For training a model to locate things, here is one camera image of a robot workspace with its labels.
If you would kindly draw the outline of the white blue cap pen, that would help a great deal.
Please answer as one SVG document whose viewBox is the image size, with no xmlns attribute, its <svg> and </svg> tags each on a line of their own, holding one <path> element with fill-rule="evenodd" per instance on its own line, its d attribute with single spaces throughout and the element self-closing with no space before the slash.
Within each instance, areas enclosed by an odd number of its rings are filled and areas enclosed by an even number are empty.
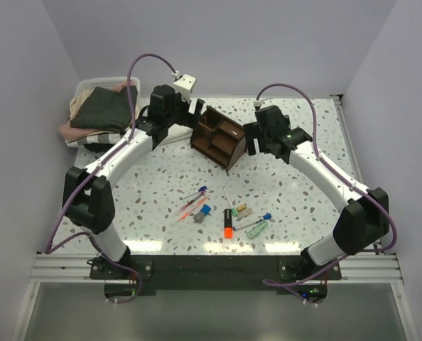
<svg viewBox="0 0 422 341">
<path fill-rule="evenodd" d="M 258 224 L 258 223 L 260 223 L 262 221 L 263 221 L 263 219 L 250 220 L 250 221 L 247 221 L 247 222 L 244 222 L 244 223 L 241 223 L 239 225 L 234 226 L 233 227 L 233 230 L 234 231 L 238 231 L 238 230 L 241 230 L 241 229 L 245 229 L 247 227 L 251 227 L 253 225 L 256 225 L 256 224 Z"/>
</svg>

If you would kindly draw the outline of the brown wooden desk organizer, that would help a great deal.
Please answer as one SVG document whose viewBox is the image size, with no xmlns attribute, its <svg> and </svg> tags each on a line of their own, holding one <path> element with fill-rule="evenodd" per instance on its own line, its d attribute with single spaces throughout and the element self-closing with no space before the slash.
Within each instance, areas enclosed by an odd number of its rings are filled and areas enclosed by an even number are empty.
<svg viewBox="0 0 422 341">
<path fill-rule="evenodd" d="M 243 127 L 211 106 L 193 129 L 190 145 L 226 171 L 247 151 Z"/>
</svg>

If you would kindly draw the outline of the blue cap ballpoint pen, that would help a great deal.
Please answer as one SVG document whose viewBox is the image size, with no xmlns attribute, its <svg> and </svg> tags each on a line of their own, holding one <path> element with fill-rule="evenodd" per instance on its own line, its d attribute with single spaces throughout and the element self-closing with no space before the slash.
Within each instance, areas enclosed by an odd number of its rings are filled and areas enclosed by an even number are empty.
<svg viewBox="0 0 422 341">
<path fill-rule="evenodd" d="M 198 190 L 196 190 L 196 191 L 194 191 L 192 193 L 188 193 L 188 194 L 185 194 L 185 195 L 181 196 L 180 199 L 181 200 L 185 200 L 186 198 L 189 198 L 189 197 L 192 197 L 194 195 L 200 194 L 200 193 L 202 193 L 202 192 L 204 192 L 206 190 L 207 190 L 207 186 L 204 185 L 204 186 L 200 187 Z"/>
</svg>

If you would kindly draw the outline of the red gel pen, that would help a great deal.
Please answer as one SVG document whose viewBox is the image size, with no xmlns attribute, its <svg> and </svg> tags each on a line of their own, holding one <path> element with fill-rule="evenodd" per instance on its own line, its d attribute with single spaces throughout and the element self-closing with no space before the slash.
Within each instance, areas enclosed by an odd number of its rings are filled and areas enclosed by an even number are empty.
<svg viewBox="0 0 422 341">
<path fill-rule="evenodd" d="M 197 194 L 193 199 L 189 200 L 184 206 L 180 207 L 180 209 L 176 212 L 177 215 L 185 211 L 188 207 L 190 207 L 194 202 L 196 202 L 201 197 L 204 197 L 207 191 L 202 191 L 199 194 Z"/>
</svg>

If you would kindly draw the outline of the beige eraser block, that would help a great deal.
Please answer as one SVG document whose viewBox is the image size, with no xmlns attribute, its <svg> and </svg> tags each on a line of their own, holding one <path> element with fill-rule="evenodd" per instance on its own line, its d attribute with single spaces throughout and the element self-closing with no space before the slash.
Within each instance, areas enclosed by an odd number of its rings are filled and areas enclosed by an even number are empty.
<svg viewBox="0 0 422 341">
<path fill-rule="evenodd" d="M 243 217 L 250 215 L 251 213 L 252 213 L 252 209 L 249 207 L 249 208 L 245 208 L 244 210 L 238 212 L 237 215 L 238 215 L 239 218 L 243 218 Z"/>
</svg>

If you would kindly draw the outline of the orange black highlighter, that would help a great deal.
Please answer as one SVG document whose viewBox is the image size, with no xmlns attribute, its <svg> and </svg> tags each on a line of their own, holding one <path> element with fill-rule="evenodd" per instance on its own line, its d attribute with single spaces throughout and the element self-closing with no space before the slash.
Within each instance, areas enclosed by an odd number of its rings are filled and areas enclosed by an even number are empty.
<svg viewBox="0 0 422 341">
<path fill-rule="evenodd" d="M 224 210 L 224 237 L 226 239 L 233 238 L 233 226 L 232 226 L 232 210 Z"/>
</svg>

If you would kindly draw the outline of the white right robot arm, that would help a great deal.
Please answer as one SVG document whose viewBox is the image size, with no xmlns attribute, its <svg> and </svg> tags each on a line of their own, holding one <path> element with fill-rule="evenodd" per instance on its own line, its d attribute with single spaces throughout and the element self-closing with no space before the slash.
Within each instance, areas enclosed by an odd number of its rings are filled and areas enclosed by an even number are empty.
<svg viewBox="0 0 422 341">
<path fill-rule="evenodd" d="M 244 125 L 247 151 L 270 153 L 300 171 L 331 201 L 339 213 L 333 231 L 306 247 L 301 273 L 319 277 L 325 265 L 344 255 L 355 255 L 389 232 L 386 217 L 388 195 L 381 188 L 369 189 L 337 167 L 315 147 L 302 128 L 291 128 L 288 116 L 274 105 L 255 113 L 256 121 Z"/>
</svg>

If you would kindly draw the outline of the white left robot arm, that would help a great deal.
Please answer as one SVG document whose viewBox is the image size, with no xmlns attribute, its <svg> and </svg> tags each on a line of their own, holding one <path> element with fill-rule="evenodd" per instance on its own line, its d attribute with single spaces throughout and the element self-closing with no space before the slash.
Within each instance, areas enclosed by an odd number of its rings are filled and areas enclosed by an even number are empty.
<svg viewBox="0 0 422 341">
<path fill-rule="evenodd" d="M 65 176 L 65 216 L 90 236 L 97 251 L 107 260 L 105 269 L 114 278 L 131 270 L 130 250 L 113 225 L 113 187 L 139 159 L 154 150 L 175 124 L 193 128 L 203 106 L 198 101 L 190 112 L 194 83 L 185 78 L 173 85 L 153 89 L 150 102 L 139 113 L 132 129 L 108 152 L 85 168 L 70 168 Z"/>
</svg>

